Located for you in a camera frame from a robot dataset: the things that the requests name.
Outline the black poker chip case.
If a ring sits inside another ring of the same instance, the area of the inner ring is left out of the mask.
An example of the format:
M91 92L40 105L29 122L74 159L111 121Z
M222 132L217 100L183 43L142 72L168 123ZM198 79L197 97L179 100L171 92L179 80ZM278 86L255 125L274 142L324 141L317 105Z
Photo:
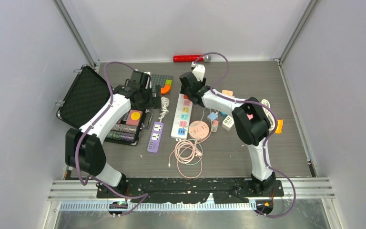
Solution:
M107 82L89 66L81 67L57 111L57 117L77 129L89 121L108 101ZM111 129L105 141L134 146L146 110L130 110Z

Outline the orange small object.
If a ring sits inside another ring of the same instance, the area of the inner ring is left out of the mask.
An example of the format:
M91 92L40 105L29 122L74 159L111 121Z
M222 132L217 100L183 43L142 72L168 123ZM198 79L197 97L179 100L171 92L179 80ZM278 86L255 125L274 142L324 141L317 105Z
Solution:
M275 130L276 134L281 134L282 133L283 123L284 123L283 119L278 119L277 120L276 130Z

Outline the light blue charger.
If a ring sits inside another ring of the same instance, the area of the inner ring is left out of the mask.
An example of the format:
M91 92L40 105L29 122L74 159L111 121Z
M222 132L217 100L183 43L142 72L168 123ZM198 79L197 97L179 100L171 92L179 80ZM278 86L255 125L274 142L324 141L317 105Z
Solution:
M215 112L211 112L210 114L208 114L208 116L206 117L206 120L210 123L212 123L213 121L216 121L218 119L218 114Z

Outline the grey lego baseplate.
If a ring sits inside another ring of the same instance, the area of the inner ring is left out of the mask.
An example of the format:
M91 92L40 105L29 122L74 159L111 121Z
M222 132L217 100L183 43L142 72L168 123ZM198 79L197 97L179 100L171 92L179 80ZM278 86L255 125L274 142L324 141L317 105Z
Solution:
M166 80L173 80L173 76L171 75L162 75L162 74L151 74L152 80L152 91L156 92L155 87L159 85L161 88L164 87Z

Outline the salmon pink charger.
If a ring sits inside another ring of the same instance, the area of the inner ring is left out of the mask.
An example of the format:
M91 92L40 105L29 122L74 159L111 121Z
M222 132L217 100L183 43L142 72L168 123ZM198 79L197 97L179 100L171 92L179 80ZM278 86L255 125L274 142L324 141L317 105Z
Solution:
M217 132L219 122L218 120L213 120L211 123L211 132Z

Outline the pink triangular power strip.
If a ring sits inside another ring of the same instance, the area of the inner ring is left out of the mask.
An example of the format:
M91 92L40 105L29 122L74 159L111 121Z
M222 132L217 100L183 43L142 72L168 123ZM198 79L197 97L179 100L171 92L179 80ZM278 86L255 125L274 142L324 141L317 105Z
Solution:
M248 117L249 120L252 120L254 115L253 114L247 114L247 117Z

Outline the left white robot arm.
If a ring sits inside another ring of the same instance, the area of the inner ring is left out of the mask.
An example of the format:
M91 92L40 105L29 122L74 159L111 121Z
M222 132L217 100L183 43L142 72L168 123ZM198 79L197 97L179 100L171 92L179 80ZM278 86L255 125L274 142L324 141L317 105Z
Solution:
M81 127L65 136L65 163L109 185L109 192L120 198L126 194L125 175L107 163L103 142L116 123L130 110L159 106L160 96L153 94L149 72L133 70L125 85L108 86L110 97L102 108Z

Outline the pink round power socket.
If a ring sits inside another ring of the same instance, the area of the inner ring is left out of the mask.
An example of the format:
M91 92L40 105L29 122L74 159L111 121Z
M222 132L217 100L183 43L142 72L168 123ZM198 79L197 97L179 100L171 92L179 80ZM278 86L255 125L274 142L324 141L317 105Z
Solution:
M210 133L208 124L204 121L194 121L189 125L188 133L191 139L204 140Z

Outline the red glitter microphone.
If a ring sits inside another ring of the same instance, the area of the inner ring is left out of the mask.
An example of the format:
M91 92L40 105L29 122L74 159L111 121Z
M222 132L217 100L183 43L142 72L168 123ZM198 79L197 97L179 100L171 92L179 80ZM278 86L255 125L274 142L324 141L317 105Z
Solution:
M173 57L173 62L194 62L198 60L199 62L210 62L212 57L210 55L175 55Z

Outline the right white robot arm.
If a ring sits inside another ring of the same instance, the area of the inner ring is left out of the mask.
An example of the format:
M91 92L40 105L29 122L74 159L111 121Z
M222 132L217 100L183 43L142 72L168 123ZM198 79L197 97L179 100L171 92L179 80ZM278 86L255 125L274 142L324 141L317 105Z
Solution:
M268 154L268 138L271 123L264 110L267 108L256 98L239 99L225 95L199 80L192 72L179 77L181 92L195 105L215 109L233 118L239 139L247 146L252 163L251 179L253 190L265 196L272 190L275 172Z

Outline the white multicolour power strip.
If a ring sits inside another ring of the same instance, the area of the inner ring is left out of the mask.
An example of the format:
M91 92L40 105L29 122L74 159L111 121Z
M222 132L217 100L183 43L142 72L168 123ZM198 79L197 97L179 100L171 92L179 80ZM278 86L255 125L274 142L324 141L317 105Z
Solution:
M187 139L193 107L193 103L190 100L184 99L183 96L184 94L179 94L178 96L171 131L171 138L176 141Z

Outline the white USB power strip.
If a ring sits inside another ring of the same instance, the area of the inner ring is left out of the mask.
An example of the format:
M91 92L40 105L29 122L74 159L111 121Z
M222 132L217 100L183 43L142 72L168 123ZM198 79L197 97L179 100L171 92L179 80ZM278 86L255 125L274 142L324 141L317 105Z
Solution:
M234 120L231 116L227 115L225 119L222 121L222 127L226 130L231 130L234 125Z

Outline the purple power strip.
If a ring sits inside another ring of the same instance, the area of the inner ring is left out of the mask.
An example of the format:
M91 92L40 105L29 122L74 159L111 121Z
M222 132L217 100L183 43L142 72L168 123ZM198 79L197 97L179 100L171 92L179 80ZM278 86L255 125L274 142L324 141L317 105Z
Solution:
M147 147L147 152L157 154L160 144L161 144L161 137L163 133L163 123L162 122L155 122L152 127L152 132L150 135L150 140Z

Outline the beige cube adapter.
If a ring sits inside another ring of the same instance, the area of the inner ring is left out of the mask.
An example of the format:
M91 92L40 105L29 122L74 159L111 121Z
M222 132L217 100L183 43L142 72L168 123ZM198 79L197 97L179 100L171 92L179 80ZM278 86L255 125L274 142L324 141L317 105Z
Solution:
M233 97L233 91L230 90L222 90L221 91L222 94Z

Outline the orange curved lego piece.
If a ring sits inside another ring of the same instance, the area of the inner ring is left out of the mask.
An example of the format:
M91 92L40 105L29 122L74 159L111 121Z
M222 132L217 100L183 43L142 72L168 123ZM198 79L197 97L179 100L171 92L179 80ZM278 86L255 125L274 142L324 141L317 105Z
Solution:
M168 94L171 90L170 84L165 84L164 87L161 88L161 95Z

